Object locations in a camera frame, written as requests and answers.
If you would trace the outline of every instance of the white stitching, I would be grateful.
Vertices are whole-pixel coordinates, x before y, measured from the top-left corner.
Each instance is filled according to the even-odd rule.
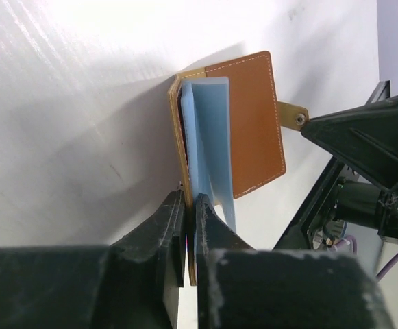
[[[266,55],[259,55],[259,56],[255,56],[255,57],[252,57],[252,58],[246,58],[246,59],[241,60],[239,62],[235,62],[235,63],[223,65],[223,66],[219,66],[219,67],[217,67],[215,69],[212,69],[212,70],[209,70],[209,71],[198,72],[198,73],[194,73],[194,74],[190,74],[190,75],[185,76],[185,77],[192,77],[194,75],[199,75],[199,74],[204,74],[204,73],[208,73],[208,72],[213,72],[213,71],[217,71],[219,69],[224,69],[225,67],[241,64],[241,63],[248,62],[250,60],[255,60],[255,59],[261,58],[261,57],[265,57],[266,58],[267,66],[269,67],[270,87],[271,87],[271,92],[272,92],[272,96],[273,96],[273,104],[275,105],[274,106],[275,107],[275,120],[276,120],[277,135],[278,135],[279,154],[281,156],[281,171],[279,173],[273,175],[272,177],[267,178],[263,182],[258,183],[255,186],[252,186],[252,187],[248,188],[246,191],[240,192],[239,194],[235,195],[235,198],[240,197],[240,196],[242,196],[244,194],[247,194],[249,191],[252,191],[252,190],[258,188],[259,186],[262,186],[262,185],[270,182],[271,180],[273,180],[277,176],[281,176],[284,173],[284,170],[285,170],[284,152],[282,150],[282,137],[281,137],[281,134],[279,133],[280,125],[279,125],[279,121],[278,121],[278,112],[277,112],[278,109],[277,109],[277,102],[276,102],[276,96],[275,96],[275,88],[273,86],[272,66],[271,66],[269,57],[266,56]]]

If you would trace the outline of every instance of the light blue card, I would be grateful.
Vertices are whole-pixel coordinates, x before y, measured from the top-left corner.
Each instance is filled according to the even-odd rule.
[[[228,226],[235,231],[232,190],[229,79],[185,80],[181,96],[192,196],[208,194],[222,205]]]

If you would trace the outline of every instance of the metal rivet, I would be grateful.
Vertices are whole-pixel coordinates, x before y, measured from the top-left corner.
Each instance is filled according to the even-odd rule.
[[[306,122],[306,115],[303,113],[296,114],[295,121],[297,125],[303,125]]]

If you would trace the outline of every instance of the cable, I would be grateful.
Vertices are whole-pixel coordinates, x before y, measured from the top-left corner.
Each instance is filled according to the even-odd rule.
[[[340,238],[341,238],[341,239],[343,239],[343,238],[345,237],[345,233],[346,233],[346,231],[347,231],[347,228],[348,228],[348,222],[346,221],[346,222],[343,224],[342,234],[340,235]]]
[[[357,254],[357,240],[353,235],[347,235],[345,238],[340,239],[340,241],[331,246],[331,248],[337,252],[338,248],[343,245],[351,245],[352,253]]]
[[[386,265],[384,265],[384,267],[380,270],[380,272],[378,272],[377,280],[380,281],[397,263],[398,263],[398,253],[395,256],[393,256],[392,259],[388,261]]]

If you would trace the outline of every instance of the brown leather wallet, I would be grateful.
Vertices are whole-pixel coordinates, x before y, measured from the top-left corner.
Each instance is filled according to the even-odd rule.
[[[192,207],[192,194],[179,95],[182,79],[196,77],[229,78],[234,198],[252,192],[286,172],[271,55],[268,51],[178,73],[169,89],[169,102],[187,208]]]

